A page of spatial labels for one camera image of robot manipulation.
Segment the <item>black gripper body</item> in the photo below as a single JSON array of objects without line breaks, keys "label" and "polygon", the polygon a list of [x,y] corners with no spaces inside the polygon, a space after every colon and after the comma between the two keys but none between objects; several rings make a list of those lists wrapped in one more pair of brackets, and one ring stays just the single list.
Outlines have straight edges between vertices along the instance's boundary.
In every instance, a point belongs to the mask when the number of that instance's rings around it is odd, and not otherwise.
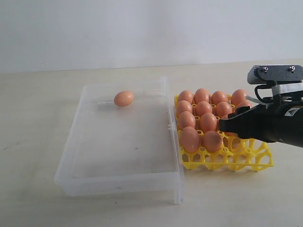
[{"label": "black gripper body", "polygon": [[266,143],[280,142],[296,147],[303,146],[303,104],[284,102],[280,106],[257,105],[241,107],[228,118],[241,118],[241,139],[257,139]]}]

